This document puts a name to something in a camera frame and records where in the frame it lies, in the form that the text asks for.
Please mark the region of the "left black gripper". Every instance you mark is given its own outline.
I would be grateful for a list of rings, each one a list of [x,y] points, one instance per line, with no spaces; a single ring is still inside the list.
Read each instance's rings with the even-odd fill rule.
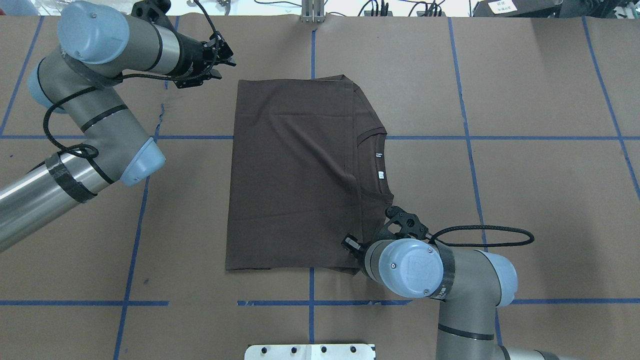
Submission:
[[[223,76],[213,66],[237,66],[234,52],[222,36],[214,32],[206,42],[198,41],[186,35],[178,35],[179,56],[174,67],[176,81],[221,80]]]

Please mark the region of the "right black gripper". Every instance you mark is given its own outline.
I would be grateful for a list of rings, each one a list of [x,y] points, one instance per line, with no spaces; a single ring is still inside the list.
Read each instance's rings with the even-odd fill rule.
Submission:
[[[378,250],[377,254],[374,253],[383,242],[383,239],[376,239],[362,243],[355,235],[346,235],[342,240],[342,247],[355,259],[356,271],[366,271],[366,269],[372,271],[380,267],[381,250]]]

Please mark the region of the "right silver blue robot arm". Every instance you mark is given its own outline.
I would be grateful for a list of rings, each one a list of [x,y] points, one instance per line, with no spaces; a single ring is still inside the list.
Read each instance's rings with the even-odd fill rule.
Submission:
[[[496,341],[496,310],[518,290],[517,271],[504,256],[414,238],[360,244],[351,234],[342,246],[366,276],[398,296],[439,301],[438,360],[562,360]]]

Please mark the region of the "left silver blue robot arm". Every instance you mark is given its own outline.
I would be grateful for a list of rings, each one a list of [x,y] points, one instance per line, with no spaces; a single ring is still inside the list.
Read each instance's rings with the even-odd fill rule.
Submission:
[[[220,79],[233,50],[210,16],[209,39],[178,32],[169,0],[140,0],[130,14],[84,0],[57,23],[59,44],[29,76],[29,92],[46,108],[42,128],[56,151],[1,191],[1,250],[116,182],[133,186],[166,159],[115,91],[124,80],[172,82],[179,89]]]

